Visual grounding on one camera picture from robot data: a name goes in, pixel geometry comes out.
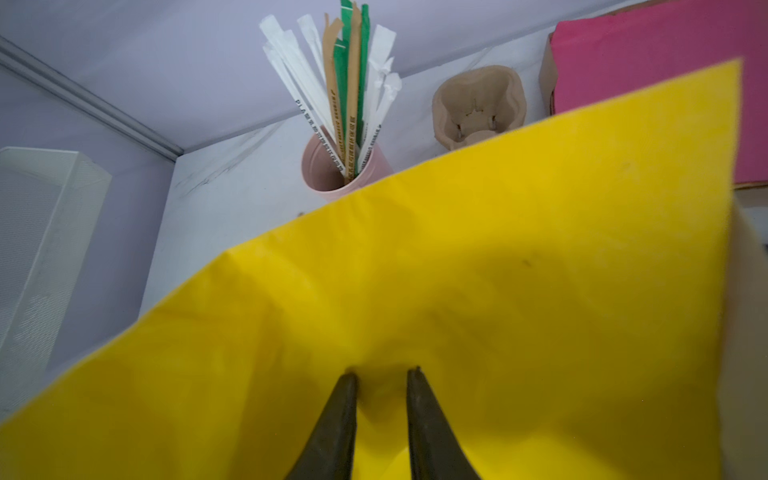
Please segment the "yellow paper napkin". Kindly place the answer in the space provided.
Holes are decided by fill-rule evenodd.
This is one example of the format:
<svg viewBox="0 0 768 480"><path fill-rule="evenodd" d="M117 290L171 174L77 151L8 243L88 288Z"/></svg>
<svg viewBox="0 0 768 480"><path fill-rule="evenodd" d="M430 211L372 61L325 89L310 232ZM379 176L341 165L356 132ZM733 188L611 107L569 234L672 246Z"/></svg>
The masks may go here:
<svg viewBox="0 0 768 480"><path fill-rule="evenodd" d="M741 76L554 116L225 251L2 425L2 477L281 479L353 373L353 475L405 479L419 368L484 479L719 478Z"/></svg>

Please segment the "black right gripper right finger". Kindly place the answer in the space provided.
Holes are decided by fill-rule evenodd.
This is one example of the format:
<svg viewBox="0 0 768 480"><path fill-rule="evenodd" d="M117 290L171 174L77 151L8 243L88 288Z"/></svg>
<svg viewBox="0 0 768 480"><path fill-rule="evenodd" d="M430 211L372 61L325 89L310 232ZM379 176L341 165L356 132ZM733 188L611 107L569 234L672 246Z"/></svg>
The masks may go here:
<svg viewBox="0 0 768 480"><path fill-rule="evenodd" d="M406 408L412 479L480 478L419 367L407 373Z"/></svg>

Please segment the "white paper gift bag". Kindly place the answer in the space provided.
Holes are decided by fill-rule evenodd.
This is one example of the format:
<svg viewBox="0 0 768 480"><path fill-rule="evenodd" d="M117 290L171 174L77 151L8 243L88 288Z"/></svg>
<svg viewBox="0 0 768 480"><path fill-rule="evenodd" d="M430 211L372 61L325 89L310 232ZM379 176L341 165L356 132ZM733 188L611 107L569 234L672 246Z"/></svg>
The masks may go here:
<svg viewBox="0 0 768 480"><path fill-rule="evenodd" d="M767 251L734 203L717 389L726 479L767 477Z"/></svg>

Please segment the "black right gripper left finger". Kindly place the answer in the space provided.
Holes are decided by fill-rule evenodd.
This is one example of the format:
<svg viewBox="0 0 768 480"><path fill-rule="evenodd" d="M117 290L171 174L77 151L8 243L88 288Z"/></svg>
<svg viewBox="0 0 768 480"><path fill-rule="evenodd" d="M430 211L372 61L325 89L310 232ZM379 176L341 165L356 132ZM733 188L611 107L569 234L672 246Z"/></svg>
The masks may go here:
<svg viewBox="0 0 768 480"><path fill-rule="evenodd" d="M355 373L339 377L286 479L351 478L357 432L357 392Z"/></svg>

